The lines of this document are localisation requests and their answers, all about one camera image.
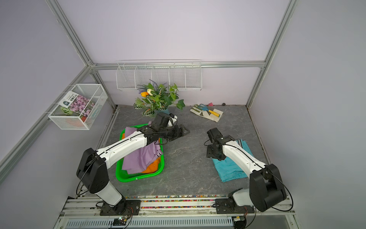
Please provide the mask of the teal striped pants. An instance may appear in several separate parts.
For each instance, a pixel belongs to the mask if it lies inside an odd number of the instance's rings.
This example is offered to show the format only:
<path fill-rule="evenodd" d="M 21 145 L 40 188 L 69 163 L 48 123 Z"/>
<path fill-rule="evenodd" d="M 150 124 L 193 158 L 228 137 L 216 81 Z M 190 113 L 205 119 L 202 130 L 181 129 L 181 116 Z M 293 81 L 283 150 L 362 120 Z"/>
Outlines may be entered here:
<path fill-rule="evenodd" d="M 222 182 L 248 177 L 248 175 L 229 157 L 222 161 L 212 158 L 212 161 Z"/>

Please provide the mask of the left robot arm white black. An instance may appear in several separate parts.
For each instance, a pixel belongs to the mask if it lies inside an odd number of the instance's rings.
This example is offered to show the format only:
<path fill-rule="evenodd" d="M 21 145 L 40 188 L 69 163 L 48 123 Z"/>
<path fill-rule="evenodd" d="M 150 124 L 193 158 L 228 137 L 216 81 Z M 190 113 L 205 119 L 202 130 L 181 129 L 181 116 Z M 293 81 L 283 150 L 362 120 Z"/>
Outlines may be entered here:
<path fill-rule="evenodd" d="M 110 182 L 110 167 L 132 152 L 160 139 L 171 142 L 189 133 L 184 125 L 177 123 L 176 115 L 159 113 L 151 124 L 138 128 L 123 140 L 98 150 L 85 150 L 76 176 L 91 194 L 102 200 L 100 215 L 134 216 L 138 215 L 140 210 L 140 201 L 127 201 Z"/>

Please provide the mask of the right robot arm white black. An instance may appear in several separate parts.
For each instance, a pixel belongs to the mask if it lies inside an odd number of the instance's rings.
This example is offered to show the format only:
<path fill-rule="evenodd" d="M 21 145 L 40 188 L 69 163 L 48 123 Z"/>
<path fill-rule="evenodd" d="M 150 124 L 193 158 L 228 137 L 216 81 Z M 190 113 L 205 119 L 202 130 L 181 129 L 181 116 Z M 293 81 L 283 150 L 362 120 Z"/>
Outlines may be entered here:
<path fill-rule="evenodd" d="M 251 212 L 265 212 L 275 209 L 281 212 L 291 211 L 294 207 L 293 197 L 291 207 L 287 210 L 279 209 L 276 205 L 287 199 L 289 189 L 282 181 L 280 171 L 274 164 L 256 159 L 248 153 L 239 140 L 230 135 L 222 135 L 217 128 L 207 132 L 211 144 L 207 146 L 207 158 L 224 161 L 231 159 L 249 178 L 249 188 L 237 189 L 227 198 L 216 199 L 213 207 L 218 214 L 248 214 Z"/>

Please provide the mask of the teal vase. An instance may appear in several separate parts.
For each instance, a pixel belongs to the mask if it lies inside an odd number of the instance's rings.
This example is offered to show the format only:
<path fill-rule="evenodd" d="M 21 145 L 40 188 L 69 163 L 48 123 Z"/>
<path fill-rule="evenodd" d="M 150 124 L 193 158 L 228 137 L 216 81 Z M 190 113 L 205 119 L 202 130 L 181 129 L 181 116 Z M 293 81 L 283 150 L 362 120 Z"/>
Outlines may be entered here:
<path fill-rule="evenodd" d="M 169 109 L 167 108 L 167 109 L 165 109 L 165 110 L 158 110 L 157 111 L 157 113 L 164 113 L 164 114 L 170 114 L 170 111 L 169 111 Z"/>

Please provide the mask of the garden tool set card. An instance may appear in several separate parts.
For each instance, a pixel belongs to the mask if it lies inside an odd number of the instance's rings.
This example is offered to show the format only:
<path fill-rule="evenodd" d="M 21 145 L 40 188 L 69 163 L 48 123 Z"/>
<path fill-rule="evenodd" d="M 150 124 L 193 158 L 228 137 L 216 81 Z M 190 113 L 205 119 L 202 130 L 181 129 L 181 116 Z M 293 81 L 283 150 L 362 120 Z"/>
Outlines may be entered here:
<path fill-rule="evenodd" d="M 203 117 L 206 119 L 209 119 L 211 121 L 214 122 L 219 122 L 219 120 L 221 119 L 221 117 L 223 116 L 223 112 L 217 109 L 209 109 L 206 105 L 200 104 L 200 105 L 194 105 L 191 109 L 190 112 L 192 112 L 193 114 L 199 116 L 199 117 Z"/>

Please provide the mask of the artificial plant bouquet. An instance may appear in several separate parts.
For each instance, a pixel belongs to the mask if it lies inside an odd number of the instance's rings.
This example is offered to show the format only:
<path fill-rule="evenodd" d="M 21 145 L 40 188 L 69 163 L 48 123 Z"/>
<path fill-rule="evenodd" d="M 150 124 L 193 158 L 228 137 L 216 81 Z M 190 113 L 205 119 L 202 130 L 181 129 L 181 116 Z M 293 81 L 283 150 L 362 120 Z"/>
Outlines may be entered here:
<path fill-rule="evenodd" d="M 134 101 L 134 108 L 142 110 L 143 116 L 156 116 L 158 110 L 175 106 L 180 110 L 185 107 L 184 99 L 180 99 L 176 84 L 158 84 L 150 80 L 147 85 L 138 85 L 140 96 Z"/>

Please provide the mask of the purple flower seed packet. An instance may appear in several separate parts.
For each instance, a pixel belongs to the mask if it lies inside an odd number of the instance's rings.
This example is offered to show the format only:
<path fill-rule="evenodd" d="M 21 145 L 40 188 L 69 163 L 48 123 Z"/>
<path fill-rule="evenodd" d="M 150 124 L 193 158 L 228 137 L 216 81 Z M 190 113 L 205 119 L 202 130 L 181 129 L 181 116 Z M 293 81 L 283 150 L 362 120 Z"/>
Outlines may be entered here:
<path fill-rule="evenodd" d="M 78 115 L 87 118 L 92 112 L 95 102 L 76 92 L 69 91 L 59 101 L 58 105 L 66 115 Z"/>

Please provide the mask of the white mesh wall basket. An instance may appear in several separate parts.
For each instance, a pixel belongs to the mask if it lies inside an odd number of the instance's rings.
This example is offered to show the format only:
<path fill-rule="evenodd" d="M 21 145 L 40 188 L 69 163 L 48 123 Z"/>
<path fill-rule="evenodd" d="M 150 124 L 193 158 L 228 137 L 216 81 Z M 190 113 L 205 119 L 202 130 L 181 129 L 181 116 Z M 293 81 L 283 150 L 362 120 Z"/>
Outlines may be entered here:
<path fill-rule="evenodd" d="M 61 130 L 90 130 L 107 98 L 101 84 L 76 84 L 48 118 Z"/>

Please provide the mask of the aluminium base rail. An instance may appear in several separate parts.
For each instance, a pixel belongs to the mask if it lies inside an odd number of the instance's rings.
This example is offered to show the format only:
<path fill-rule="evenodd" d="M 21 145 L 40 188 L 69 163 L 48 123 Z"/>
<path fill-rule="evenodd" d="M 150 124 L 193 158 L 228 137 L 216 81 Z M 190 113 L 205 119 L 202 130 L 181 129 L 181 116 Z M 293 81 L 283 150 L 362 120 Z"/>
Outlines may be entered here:
<path fill-rule="evenodd" d="M 101 200 L 82 197 L 66 201 L 54 228 L 56 229 L 146 229 L 146 228 L 218 228 L 238 227 L 300 229 L 295 212 L 284 210 L 285 200 L 265 212 L 254 206 L 233 212 L 225 204 L 225 195 L 136 196 L 127 199 L 127 209 L 120 215 L 102 208 Z"/>

